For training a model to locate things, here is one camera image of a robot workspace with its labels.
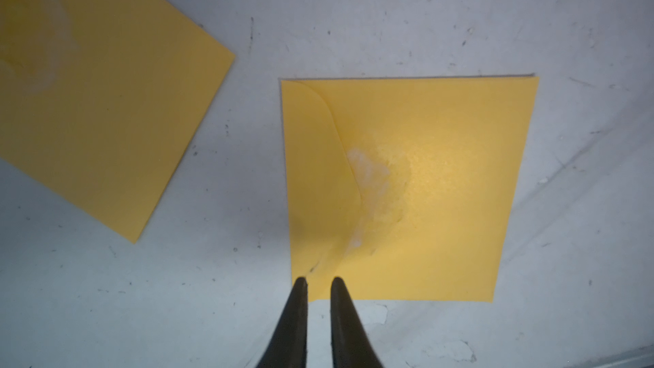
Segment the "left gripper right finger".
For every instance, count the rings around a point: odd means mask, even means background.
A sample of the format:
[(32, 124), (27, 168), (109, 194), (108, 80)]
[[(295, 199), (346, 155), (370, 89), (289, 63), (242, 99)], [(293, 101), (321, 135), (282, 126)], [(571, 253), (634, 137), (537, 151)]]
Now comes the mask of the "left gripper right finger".
[(340, 277), (331, 284), (330, 326), (334, 368), (383, 368)]

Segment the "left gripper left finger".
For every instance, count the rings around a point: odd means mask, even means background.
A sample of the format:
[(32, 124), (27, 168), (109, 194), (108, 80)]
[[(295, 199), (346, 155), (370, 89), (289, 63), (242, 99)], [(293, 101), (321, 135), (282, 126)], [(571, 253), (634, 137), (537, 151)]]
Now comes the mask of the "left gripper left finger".
[(292, 287), (279, 322), (257, 368), (305, 368), (308, 338), (308, 283), (304, 277)]

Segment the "yellow envelope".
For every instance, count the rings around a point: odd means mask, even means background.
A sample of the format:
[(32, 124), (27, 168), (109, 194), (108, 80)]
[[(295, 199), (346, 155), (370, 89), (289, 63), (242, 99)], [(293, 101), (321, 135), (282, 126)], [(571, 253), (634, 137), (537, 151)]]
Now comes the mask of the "yellow envelope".
[(166, 0), (1, 0), (1, 156), (136, 242), (233, 61)]
[(291, 275), (311, 300), (494, 298), (539, 80), (281, 83)]

